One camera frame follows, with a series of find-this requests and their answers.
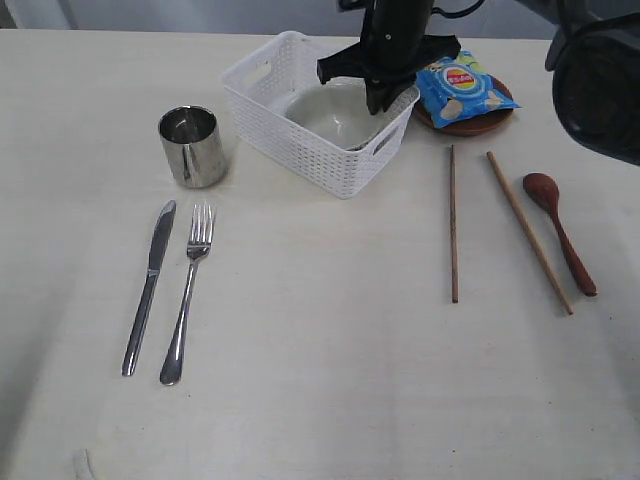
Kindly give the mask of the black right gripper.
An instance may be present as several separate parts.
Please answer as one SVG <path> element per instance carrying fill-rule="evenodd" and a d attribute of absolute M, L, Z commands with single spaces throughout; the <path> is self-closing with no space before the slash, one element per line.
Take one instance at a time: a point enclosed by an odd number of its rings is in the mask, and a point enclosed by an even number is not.
<path fill-rule="evenodd" d="M 434 3 L 429 0 L 339 1 L 341 12 L 364 12 L 359 41 L 317 61 L 321 83 L 337 77 L 365 79 L 371 115 L 386 112 L 415 83 L 413 74 L 444 57 L 456 58 L 454 35 L 427 35 Z"/>

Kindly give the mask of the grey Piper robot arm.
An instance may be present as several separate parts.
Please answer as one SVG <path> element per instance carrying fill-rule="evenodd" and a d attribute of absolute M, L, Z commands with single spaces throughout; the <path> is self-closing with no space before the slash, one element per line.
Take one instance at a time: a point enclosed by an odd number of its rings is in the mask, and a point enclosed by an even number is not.
<path fill-rule="evenodd" d="M 481 5 L 447 11 L 435 1 L 340 1 L 340 11 L 365 12 L 362 30 L 357 43 L 318 60 L 318 79 L 360 78 L 369 112 L 387 110 L 421 68 L 461 49 L 453 35 L 427 34 L 431 16 L 459 19 Z M 545 68 L 566 133 L 589 150 L 638 164 L 639 13 L 600 18 L 584 1 L 524 5 L 558 27 Z"/>

